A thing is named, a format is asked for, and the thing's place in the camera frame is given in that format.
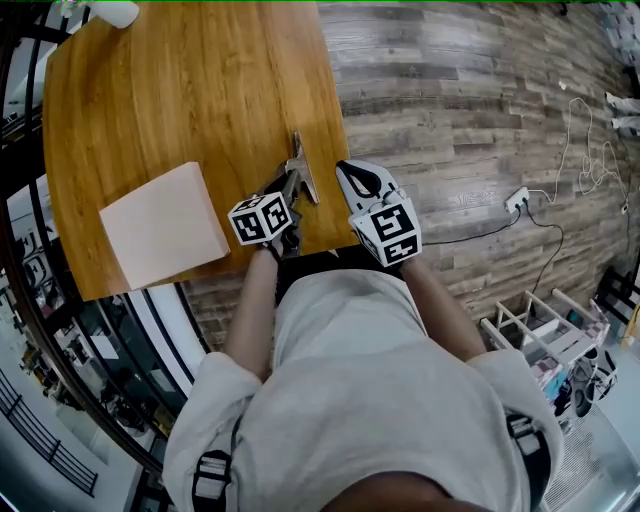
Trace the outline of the person's left forearm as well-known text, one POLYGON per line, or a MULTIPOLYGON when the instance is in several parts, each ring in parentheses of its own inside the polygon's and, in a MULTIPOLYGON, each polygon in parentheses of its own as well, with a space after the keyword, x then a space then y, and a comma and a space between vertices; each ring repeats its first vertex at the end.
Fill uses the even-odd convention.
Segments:
POLYGON ((270 371, 278 261, 273 251, 254 252, 233 314, 223 352, 265 381, 270 371))

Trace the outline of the pale pink paper stack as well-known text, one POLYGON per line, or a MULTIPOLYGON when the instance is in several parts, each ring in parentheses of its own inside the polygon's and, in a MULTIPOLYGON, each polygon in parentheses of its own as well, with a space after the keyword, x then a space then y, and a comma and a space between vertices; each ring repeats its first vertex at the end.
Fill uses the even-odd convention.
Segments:
POLYGON ((100 211, 128 287, 135 290, 230 252, 196 162, 145 183, 100 211))

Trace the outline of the person's grey shirt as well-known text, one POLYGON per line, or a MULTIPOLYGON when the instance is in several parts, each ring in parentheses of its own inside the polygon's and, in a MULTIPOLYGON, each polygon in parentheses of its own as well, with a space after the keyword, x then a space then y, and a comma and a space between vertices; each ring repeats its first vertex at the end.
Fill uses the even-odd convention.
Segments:
POLYGON ((230 457, 227 512, 320 512, 383 472, 426 477, 493 512, 529 512, 507 420, 529 418, 562 463, 561 428, 523 354, 467 362, 427 334, 406 284, 367 270, 310 275, 276 315, 266 380, 207 355, 171 432, 163 480, 179 512, 214 505, 206 455, 230 457))

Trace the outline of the black seat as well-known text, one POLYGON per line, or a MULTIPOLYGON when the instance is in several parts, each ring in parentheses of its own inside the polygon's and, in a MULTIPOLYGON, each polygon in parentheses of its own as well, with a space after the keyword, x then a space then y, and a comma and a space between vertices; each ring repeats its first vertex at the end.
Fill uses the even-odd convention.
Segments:
POLYGON ((278 270, 276 302, 279 303, 288 289, 298 280, 317 273, 336 270, 369 270, 386 273, 403 279, 397 268, 385 268, 363 246, 354 245, 306 256, 284 259, 278 270))

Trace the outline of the person's right forearm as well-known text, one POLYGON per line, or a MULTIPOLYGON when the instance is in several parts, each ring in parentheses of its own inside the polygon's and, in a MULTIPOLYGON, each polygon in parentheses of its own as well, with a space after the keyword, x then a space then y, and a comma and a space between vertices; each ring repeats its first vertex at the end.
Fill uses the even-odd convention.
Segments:
POLYGON ((404 261, 400 273, 427 334, 439 346, 464 362, 487 352, 467 312, 420 257, 404 261))

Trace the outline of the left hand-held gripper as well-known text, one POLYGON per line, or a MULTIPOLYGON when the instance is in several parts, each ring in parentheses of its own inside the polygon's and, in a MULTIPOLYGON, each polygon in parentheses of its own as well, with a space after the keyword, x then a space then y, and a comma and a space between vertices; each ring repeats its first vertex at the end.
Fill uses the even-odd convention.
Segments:
POLYGON ((258 195, 239 202, 228 219, 238 242, 245 245, 267 244, 279 239, 284 257, 300 255, 301 215, 294 210, 301 192, 298 171, 279 168, 275 177, 265 184, 258 195))

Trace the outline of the white power strip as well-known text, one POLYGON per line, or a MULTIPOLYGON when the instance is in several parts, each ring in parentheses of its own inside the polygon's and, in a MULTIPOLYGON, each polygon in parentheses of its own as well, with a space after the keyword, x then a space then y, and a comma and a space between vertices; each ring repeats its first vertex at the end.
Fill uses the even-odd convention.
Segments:
POLYGON ((526 186, 521 186, 505 200, 505 210, 509 214, 513 214, 529 201, 529 197, 529 189, 526 186))

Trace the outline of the black metal fence railing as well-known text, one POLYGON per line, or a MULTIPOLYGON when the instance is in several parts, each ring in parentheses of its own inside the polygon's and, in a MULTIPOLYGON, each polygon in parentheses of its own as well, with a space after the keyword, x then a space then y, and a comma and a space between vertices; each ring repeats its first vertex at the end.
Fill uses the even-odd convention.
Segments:
POLYGON ((0 369, 0 414, 49 466, 90 497, 98 474, 74 456, 36 417, 0 369))

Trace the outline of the railing with brown handrail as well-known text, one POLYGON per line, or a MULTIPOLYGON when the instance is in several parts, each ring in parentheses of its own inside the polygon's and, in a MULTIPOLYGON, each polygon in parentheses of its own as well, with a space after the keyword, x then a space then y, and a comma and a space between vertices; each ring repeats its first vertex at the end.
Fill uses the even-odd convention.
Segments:
POLYGON ((22 366, 47 398, 74 408, 159 475, 188 374, 156 290, 80 297, 42 191, 42 106, 29 61, 22 114, 0 121, 0 304, 25 335, 22 366))

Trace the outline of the white wooden rack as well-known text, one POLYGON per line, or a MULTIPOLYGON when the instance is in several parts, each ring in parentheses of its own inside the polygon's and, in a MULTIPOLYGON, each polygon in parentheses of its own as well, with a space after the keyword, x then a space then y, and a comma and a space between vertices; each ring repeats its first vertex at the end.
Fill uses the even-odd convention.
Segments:
POLYGON ((528 358, 544 355, 569 371, 596 354, 608 335, 610 322, 594 301, 583 307, 557 288, 549 302, 528 290, 521 298, 520 312, 497 301, 494 317, 480 320, 494 347, 515 348, 528 358))

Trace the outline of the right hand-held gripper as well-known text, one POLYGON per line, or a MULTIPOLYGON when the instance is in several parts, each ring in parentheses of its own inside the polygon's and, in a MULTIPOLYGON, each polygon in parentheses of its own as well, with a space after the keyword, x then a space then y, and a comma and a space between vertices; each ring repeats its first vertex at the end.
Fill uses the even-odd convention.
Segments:
POLYGON ((422 252, 413 202, 403 191, 392 191, 398 185, 386 168, 363 160, 340 160, 336 177, 352 213, 349 224, 378 263, 397 267, 422 252), (360 199, 382 200, 360 211, 360 199))

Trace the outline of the white vase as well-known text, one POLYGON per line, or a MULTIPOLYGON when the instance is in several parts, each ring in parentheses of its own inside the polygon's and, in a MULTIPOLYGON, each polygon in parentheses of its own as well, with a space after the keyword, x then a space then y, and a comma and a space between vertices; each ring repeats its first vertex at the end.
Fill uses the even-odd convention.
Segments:
POLYGON ((140 7, 131 0, 104 0, 93 2, 91 11, 111 26, 124 29, 139 16, 140 7))

